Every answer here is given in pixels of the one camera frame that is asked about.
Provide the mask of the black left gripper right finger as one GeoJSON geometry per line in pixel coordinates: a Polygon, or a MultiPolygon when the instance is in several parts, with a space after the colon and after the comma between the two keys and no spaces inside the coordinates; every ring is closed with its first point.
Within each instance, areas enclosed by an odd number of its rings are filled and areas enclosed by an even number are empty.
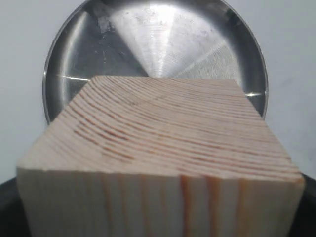
{"type": "Polygon", "coordinates": [[[306,187],[293,223],[294,237],[316,236],[316,181],[303,175],[306,187]]]}

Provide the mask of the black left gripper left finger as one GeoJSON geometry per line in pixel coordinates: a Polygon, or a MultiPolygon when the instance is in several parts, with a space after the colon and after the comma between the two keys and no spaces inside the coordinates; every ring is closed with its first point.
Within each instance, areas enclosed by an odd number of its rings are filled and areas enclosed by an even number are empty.
{"type": "Polygon", "coordinates": [[[0,185],[0,237],[30,237],[16,178],[0,185]]]}

